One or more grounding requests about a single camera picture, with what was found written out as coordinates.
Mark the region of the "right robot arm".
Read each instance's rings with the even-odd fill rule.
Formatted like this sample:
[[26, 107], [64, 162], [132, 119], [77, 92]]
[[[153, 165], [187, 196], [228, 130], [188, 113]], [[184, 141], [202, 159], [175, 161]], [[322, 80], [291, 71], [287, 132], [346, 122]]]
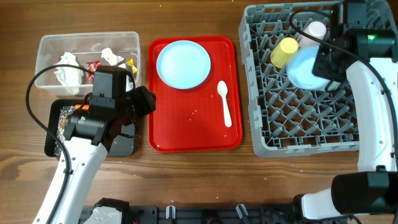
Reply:
[[351, 86], [359, 130], [358, 172], [295, 198], [298, 218], [397, 215], [397, 37], [391, 30], [347, 29], [317, 40], [313, 74]]

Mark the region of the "pink white cup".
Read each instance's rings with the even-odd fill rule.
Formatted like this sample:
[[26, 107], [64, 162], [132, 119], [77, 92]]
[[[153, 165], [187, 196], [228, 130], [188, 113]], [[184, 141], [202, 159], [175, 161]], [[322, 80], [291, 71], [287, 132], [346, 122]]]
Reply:
[[[304, 30], [304, 32], [312, 37], [315, 37], [317, 39], [323, 40], [327, 29], [326, 26], [319, 22], [319, 21], [313, 21], [311, 22]], [[309, 39], [306, 36], [300, 35], [298, 37], [298, 46], [300, 48], [306, 48], [306, 47], [310, 47], [310, 46], [319, 46], [320, 43]]]

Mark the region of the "brown food piece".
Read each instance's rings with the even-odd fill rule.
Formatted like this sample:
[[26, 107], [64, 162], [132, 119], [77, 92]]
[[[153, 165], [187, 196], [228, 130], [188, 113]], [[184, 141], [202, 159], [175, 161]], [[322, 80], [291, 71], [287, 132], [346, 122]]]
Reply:
[[67, 118], [68, 118], [68, 114], [63, 115], [63, 116], [60, 118], [60, 121], [59, 121], [59, 126], [60, 126], [60, 128], [65, 129]]

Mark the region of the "yellow plastic cup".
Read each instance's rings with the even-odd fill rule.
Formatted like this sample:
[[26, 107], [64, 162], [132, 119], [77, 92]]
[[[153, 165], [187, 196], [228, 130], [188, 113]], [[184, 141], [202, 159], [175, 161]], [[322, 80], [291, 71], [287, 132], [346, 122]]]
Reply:
[[291, 37], [282, 39], [271, 52], [271, 63], [277, 68], [282, 68], [297, 53], [298, 49], [299, 44], [295, 39]]

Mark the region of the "light blue bowl with rice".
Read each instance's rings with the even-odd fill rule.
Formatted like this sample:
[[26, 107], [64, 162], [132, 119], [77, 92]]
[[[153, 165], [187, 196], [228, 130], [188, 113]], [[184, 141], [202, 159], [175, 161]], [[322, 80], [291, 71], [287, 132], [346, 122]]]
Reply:
[[318, 51], [319, 46], [299, 49], [287, 64], [287, 76], [297, 88], [323, 91], [330, 82], [312, 72]]

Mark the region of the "large white tissue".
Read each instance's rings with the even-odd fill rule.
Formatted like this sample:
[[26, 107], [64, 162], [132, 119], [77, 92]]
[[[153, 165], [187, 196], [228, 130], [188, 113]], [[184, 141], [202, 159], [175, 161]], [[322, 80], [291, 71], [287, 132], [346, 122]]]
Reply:
[[[76, 56], [70, 52], [65, 52], [61, 57], [57, 65], [74, 65], [79, 67], [76, 60]], [[67, 86], [67, 91], [72, 95], [77, 95], [80, 92], [79, 86], [82, 84], [83, 71], [77, 68], [71, 67], [57, 67], [57, 71], [54, 72], [57, 80], [63, 85]]]

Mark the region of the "orange carrot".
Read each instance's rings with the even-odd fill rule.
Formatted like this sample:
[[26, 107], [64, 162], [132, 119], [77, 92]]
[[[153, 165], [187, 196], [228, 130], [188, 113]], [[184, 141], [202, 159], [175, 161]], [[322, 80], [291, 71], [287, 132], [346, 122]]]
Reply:
[[82, 109], [82, 110], [88, 110], [89, 109], [89, 105], [84, 105], [84, 106], [82, 106], [82, 105], [75, 105], [75, 109], [77, 110], [77, 109]]

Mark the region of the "small white tissue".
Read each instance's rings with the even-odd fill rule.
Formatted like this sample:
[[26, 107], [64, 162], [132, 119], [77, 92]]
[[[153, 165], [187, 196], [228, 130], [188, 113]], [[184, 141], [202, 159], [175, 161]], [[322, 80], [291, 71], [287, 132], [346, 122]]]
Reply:
[[117, 65], [124, 61], [122, 56], [115, 55], [110, 48], [105, 48], [101, 52], [101, 57], [105, 59], [111, 66]]

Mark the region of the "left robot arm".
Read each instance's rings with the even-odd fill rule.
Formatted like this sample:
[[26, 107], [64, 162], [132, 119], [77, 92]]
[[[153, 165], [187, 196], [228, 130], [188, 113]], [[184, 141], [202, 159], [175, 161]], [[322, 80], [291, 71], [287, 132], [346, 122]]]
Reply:
[[130, 156], [135, 120], [155, 111], [156, 96], [144, 86], [108, 98], [88, 94], [65, 122], [57, 170], [34, 223], [77, 223], [93, 179], [107, 155]]

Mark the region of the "yellow snack wrapper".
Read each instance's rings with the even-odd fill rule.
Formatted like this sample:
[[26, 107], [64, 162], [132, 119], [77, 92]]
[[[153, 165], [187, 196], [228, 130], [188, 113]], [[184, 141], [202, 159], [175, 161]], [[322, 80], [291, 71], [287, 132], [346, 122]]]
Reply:
[[137, 67], [134, 65], [134, 60], [130, 59], [125, 63], [128, 67], [131, 67], [132, 74], [137, 73]]

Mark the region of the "red strawberry candy wrapper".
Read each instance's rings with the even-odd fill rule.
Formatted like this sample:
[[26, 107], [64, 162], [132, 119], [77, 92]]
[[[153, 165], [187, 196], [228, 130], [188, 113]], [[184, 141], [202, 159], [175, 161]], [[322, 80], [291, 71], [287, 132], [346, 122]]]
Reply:
[[101, 62], [99, 60], [97, 61], [93, 61], [93, 62], [87, 62], [86, 66], [88, 68], [88, 70], [90, 71], [89, 73], [87, 73], [87, 78], [89, 79], [90, 83], [93, 84], [94, 83], [94, 73], [96, 71], [96, 69], [101, 65]]

